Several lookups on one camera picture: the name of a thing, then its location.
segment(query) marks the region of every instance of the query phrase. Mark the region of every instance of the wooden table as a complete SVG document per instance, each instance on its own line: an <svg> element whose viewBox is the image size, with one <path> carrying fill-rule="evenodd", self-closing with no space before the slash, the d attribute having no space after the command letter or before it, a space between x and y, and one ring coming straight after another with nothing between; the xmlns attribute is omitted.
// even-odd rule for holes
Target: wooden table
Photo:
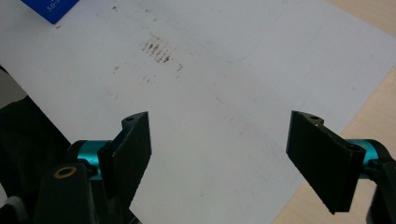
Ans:
<svg viewBox="0 0 396 224"><path fill-rule="evenodd" d="M330 0L341 9L396 36L396 2L391 0ZM372 138L381 142L396 158L396 64L344 129L344 138ZM366 223L375 183L360 180L349 213L333 216L312 188L304 182L278 214L274 224L283 223Z"/></svg>

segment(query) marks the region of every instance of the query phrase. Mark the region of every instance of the white table surface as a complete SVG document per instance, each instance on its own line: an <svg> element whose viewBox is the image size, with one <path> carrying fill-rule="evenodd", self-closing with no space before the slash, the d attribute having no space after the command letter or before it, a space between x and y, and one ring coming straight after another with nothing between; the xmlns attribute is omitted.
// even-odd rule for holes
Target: white table surface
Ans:
<svg viewBox="0 0 396 224"><path fill-rule="evenodd" d="M56 25L0 3L0 64L63 134L112 139L148 111L143 223L269 223L302 178L290 111L339 133L396 39L326 2L80 0Z"/></svg>

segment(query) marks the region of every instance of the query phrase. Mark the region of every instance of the black fabric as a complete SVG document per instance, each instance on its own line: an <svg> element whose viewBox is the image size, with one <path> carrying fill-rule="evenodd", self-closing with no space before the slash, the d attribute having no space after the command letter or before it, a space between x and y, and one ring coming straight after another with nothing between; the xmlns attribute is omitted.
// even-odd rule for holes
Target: black fabric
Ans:
<svg viewBox="0 0 396 224"><path fill-rule="evenodd" d="M0 182L7 196L38 189L69 146L29 97L0 109Z"/></svg>

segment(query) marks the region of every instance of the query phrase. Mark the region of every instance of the white paper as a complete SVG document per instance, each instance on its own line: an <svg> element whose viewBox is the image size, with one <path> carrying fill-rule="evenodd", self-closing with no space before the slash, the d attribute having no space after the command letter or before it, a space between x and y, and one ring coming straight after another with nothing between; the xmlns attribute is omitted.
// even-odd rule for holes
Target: white paper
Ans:
<svg viewBox="0 0 396 224"><path fill-rule="evenodd" d="M149 112L145 224L271 222L302 180L291 110L340 132L395 63L395 38L316 0L80 0L56 25L0 3L0 64L71 142Z"/></svg>

